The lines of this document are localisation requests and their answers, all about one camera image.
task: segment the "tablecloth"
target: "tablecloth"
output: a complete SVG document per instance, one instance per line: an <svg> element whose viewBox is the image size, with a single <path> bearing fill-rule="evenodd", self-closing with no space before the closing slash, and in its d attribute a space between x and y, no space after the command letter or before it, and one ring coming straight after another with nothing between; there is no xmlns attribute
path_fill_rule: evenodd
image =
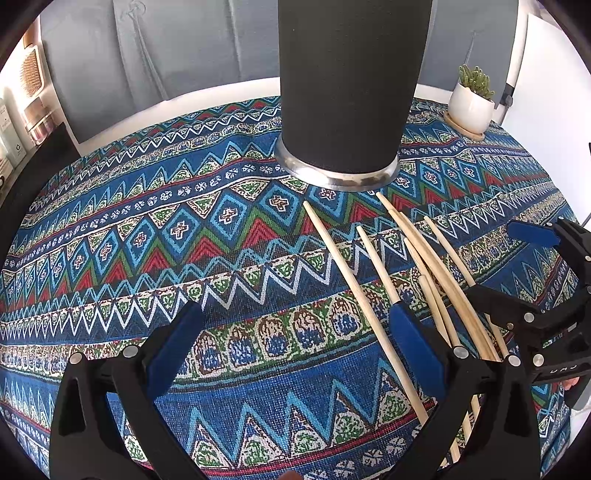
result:
<svg viewBox="0 0 591 480"><path fill-rule="evenodd" d="M400 174L380 191L458 279L423 215L478 282L553 307L576 277L553 250L509 239L505 225L573 219L572 211L501 127L492 123L473 142L443 122L445 107L413 101ZM430 323L417 269L376 192L314 187L277 164L280 115L280 99L263 98L146 128L59 172L31 205L1 272L0 411L45 473L69 356L140 344L187 299L202 306L207 329L156 403L209 477L271 480L292 468L306 480L371 478L417 435L416 416L303 200L384 325L388 299L356 225L403 300ZM568 443L569 409L558 384L534 387L532 397L546 471ZM117 397L110 402L131 456L146 463Z"/></svg>

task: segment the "white pot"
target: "white pot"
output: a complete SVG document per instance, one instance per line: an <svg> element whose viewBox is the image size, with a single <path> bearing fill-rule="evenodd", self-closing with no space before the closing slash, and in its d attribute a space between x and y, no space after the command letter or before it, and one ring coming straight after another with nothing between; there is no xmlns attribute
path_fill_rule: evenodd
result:
<svg viewBox="0 0 591 480"><path fill-rule="evenodd" d="M494 110L495 104L493 102L475 94L459 83L456 85L447 106L447 111L455 123L477 135L486 131L491 123Z"/></svg>

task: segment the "metal ring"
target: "metal ring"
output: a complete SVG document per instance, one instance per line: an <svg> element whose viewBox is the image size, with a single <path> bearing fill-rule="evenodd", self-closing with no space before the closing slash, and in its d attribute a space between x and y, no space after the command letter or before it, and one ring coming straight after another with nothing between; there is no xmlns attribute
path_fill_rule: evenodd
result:
<svg viewBox="0 0 591 480"><path fill-rule="evenodd" d="M521 360L519 360L519 357L516 355L509 355L509 363L514 367L518 367L521 365Z"/></svg>
<svg viewBox="0 0 591 480"><path fill-rule="evenodd" d="M398 155L387 167L370 173L338 173L324 170L293 156L285 147L281 135L275 143L275 159L294 177L317 187L340 192L366 192L380 189L392 182L400 170Z"/></svg>
<svg viewBox="0 0 591 480"><path fill-rule="evenodd" d="M535 366L541 367L542 365L544 365L544 355L542 355L541 353L535 354L533 361Z"/></svg>
<svg viewBox="0 0 591 480"><path fill-rule="evenodd" d="M468 358L468 350L464 346L457 346L453 349L453 354L461 359Z"/></svg>
<svg viewBox="0 0 591 480"><path fill-rule="evenodd" d="M72 365L76 365L82 362L82 354L80 352L75 352L70 357L70 363Z"/></svg>
<svg viewBox="0 0 591 480"><path fill-rule="evenodd" d="M128 345L123 349L123 356L125 358L133 358L139 352L139 348L137 345Z"/></svg>

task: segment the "fabric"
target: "fabric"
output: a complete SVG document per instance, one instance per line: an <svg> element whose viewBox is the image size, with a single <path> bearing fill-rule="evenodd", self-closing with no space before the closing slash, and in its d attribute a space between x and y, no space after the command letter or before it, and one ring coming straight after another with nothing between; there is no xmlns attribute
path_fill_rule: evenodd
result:
<svg viewBox="0 0 591 480"><path fill-rule="evenodd" d="M502 128L493 124L474 143L442 121L444 108L413 102L400 174L381 192L443 256L422 220L434 218L478 282L544 309L570 297L577 279L556 252L505 232L512 218L572 219L563 196ZM386 327L387 295L355 227L364 226L403 300L430 323L400 231L375 192L334 192L283 171L273 158L280 129L278 98L195 112L81 158L33 202L2 270L0 410L45 473L68 357L141 343L187 299L202 305L207 330L157 407L209 477L271 480L293 468L306 480L370 478L417 435L302 202L329 227ZM559 385L535 387L532 397L546 471L567 444L569 410ZM132 457L145 462L110 400Z"/></svg>

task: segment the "black clamp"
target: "black clamp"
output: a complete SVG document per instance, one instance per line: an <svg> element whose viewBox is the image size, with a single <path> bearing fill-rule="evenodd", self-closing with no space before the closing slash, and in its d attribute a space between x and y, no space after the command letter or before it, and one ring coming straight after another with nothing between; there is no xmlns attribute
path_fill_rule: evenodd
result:
<svg viewBox="0 0 591 480"><path fill-rule="evenodd" d="M450 349L433 329L425 328L402 303L391 319L427 355L419 374L424 390L441 397L435 412L407 452L387 474L392 479L538 480L540 442L530 385L516 356L503 363ZM154 406L172 384L203 328L200 307L188 302L173 322L156 329L145 343L127 346L117 357L88 360L74 353L64 372L51 424L50 475L57 480L205 480L204 473L178 443ZM412 341L399 345L412 346ZM417 357L410 363L422 361ZM426 369L439 366L437 375ZM154 470L135 463L127 452L106 394L115 392L142 450ZM439 469L456 436L470 399L485 397L462 458Z"/></svg>
<svg viewBox="0 0 591 480"><path fill-rule="evenodd" d="M511 330L532 384L581 377L565 393L571 408L582 408L591 394L591 232L558 218L545 226L512 220L511 238L554 248L579 278L573 296L542 313L540 308L482 285L470 287L474 308L495 325Z"/></svg>
<svg viewBox="0 0 591 480"><path fill-rule="evenodd" d="M66 366L51 422L49 470L56 480L206 480L154 406L203 329L203 313L188 302L170 325L141 347L88 360L74 353ZM154 471L135 463L107 402L117 393Z"/></svg>
<svg viewBox="0 0 591 480"><path fill-rule="evenodd" d="M443 376L444 390L420 434L385 477L538 480L540 437L531 385L519 358L510 355L491 362L475 358L463 346L450 348L402 302L392 306L389 326L423 391L429 395L439 389L441 382L433 372ZM478 394L483 395L480 415L462 457L439 469L471 398Z"/></svg>

